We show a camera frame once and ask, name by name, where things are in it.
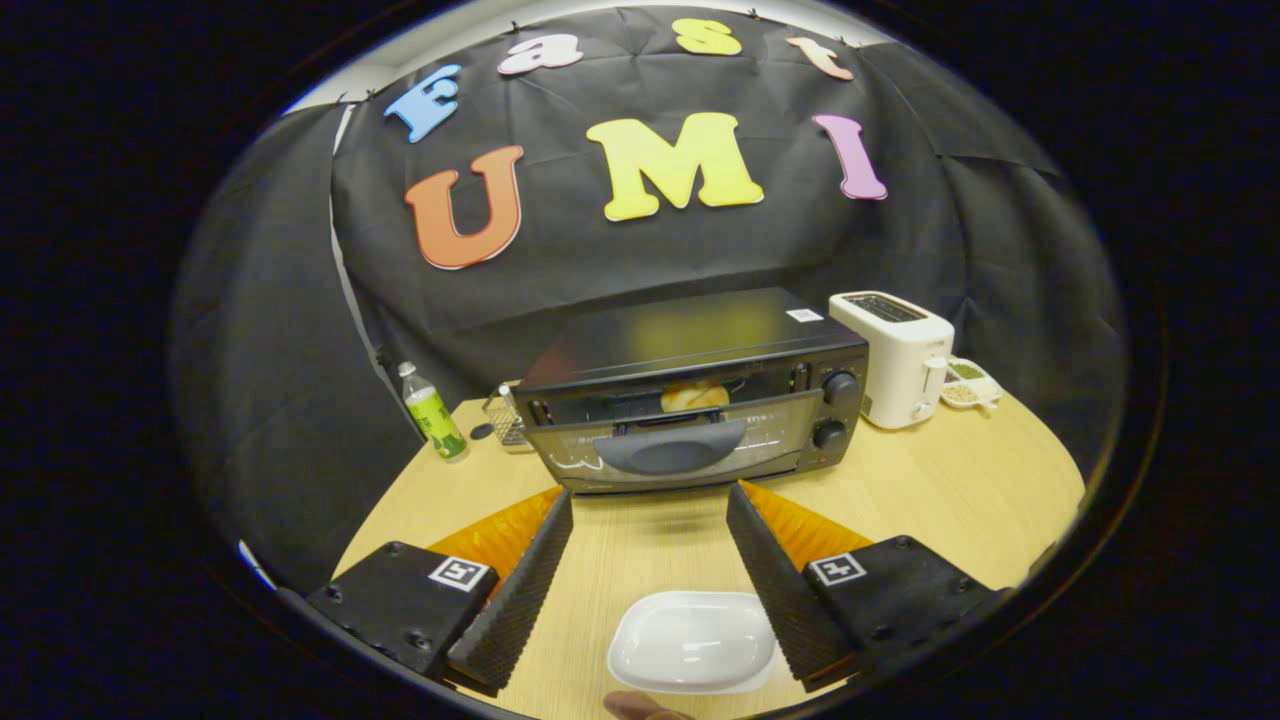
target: toaster lever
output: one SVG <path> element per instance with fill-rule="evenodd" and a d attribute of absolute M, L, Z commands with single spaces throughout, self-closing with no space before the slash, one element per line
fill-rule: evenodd
<path fill-rule="evenodd" d="M 934 355 L 924 361 L 925 375 L 924 375 L 924 397 L 932 397 L 933 402 L 937 401 L 938 395 L 942 393 L 942 380 L 947 377 L 947 359 L 938 357 Z"/>

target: sticker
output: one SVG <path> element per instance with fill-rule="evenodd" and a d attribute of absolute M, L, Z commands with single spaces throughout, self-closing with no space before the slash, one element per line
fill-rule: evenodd
<path fill-rule="evenodd" d="M 458 83 L 449 79 L 458 74 L 462 65 L 444 65 L 431 73 L 426 79 L 413 86 L 412 90 L 401 95 L 392 102 L 383 117 L 397 115 L 408 126 L 408 141 L 417 142 L 426 137 L 426 133 L 435 129 L 435 126 L 444 122 L 458 109 L 456 100 L 447 100 L 458 94 Z"/>
<path fill-rule="evenodd" d="M 813 310 L 787 310 L 787 315 L 791 315 L 797 323 L 812 323 L 822 319 L 822 315 Z"/>
<path fill-rule="evenodd" d="M 480 578 L 484 577 L 488 569 L 488 565 L 449 556 L 429 577 L 442 585 L 449 585 L 462 592 L 471 592 L 471 588 L 476 587 L 476 583 L 480 582 Z"/>
<path fill-rule="evenodd" d="M 827 131 L 827 137 L 836 146 L 836 156 L 845 172 L 840 192 L 851 200 L 884 200 L 888 188 L 876 177 L 872 160 L 863 146 L 863 126 L 840 115 L 814 115 L 813 122 Z"/>
<path fill-rule="evenodd" d="M 733 31 L 724 23 L 684 18 L 671 23 L 676 42 L 698 55 L 737 55 L 742 44 L 733 40 Z"/>
<path fill-rule="evenodd" d="M 809 61 L 813 63 L 815 68 L 828 76 L 836 79 L 854 79 L 854 73 L 832 61 L 832 58 L 836 56 L 835 50 L 827 50 L 808 37 L 788 37 L 787 45 L 795 45 L 799 47 L 804 53 L 804 56 L 809 58 Z"/>
<path fill-rule="evenodd" d="M 516 160 L 524 154 L 524 147 L 508 145 L 490 150 L 471 163 L 471 172 L 484 177 L 489 197 L 489 224 L 472 234 L 458 234 L 453 223 L 449 192 L 458 182 L 457 170 L 435 173 L 408 188 L 404 202 L 413 208 L 417 247 L 424 260 L 442 270 L 457 270 L 492 260 L 511 245 L 520 232 Z"/>
<path fill-rule="evenodd" d="M 822 560 L 814 560 L 809 564 L 809 566 L 818 574 L 818 579 L 822 580 L 822 584 L 827 587 L 861 578 L 867 574 L 867 570 L 864 570 L 863 566 L 854 560 L 854 556 L 847 552 L 844 555 L 835 555 L 832 557 L 823 557 Z"/>
<path fill-rule="evenodd" d="M 563 68 L 582 59 L 576 35 L 544 35 L 526 40 L 507 50 L 507 58 L 498 65 L 504 76 L 517 76 L 538 68 Z"/>
<path fill-rule="evenodd" d="M 724 113 L 694 113 L 685 118 L 676 145 L 632 118 L 591 126 L 586 138 L 604 146 L 613 200 L 604 217 L 617 223 L 658 211 L 658 199 L 645 191 L 640 176 L 676 208 L 689 205 L 694 179 L 703 173 L 698 199 L 704 205 L 751 205 L 764 200 L 764 188 L 751 182 L 733 128 L 737 118 Z"/>

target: letter m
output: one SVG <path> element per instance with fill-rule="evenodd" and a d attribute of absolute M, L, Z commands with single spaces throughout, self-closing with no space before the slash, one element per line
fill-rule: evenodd
<path fill-rule="evenodd" d="M 588 140 L 604 146 L 613 200 L 604 217 L 618 222 L 658 211 L 658 199 L 645 192 L 644 173 L 676 208 L 689 205 L 694 177 L 703 170 L 698 199 L 705 205 L 750 205 L 764 199 L 737 150 L 737 118 L 723 113 L 694 113 L 685 118 L 680 138 L 671 146 L 640 120 L 609 120 L 586 131 Z"/>

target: blue letter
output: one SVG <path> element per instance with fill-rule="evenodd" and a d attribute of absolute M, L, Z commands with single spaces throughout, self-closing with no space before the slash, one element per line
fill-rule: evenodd
<path fill-rule="evenodd" d="M 392 102 L 383 117 L 396 113 L 408 124 L 408 141 L 422 140 L 426 133 L 435 129 L 435 126 L 458 109 L 458 104 L 453 100 L 444 104 L 436 102 L 436 100 L 453 97 L 458 94 L 458 83 L 444 78 L 457 74 L 461 69 L 462 65 L 444 65 L 435 70 L 429 78 L 415 85 L 413 90 Z"/>

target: wire rack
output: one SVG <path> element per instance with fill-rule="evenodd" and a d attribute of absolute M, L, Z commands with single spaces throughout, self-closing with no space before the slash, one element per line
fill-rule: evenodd
<path fill-rule="evenodd" d="M 525 439 L 525 424 L 507 401 L 498 395 L 498 388 L 489 393 L 489 398 L 480 407 L 493 424 L 493 436 L 507 452 L 531 452 L 534 446 Z"/>

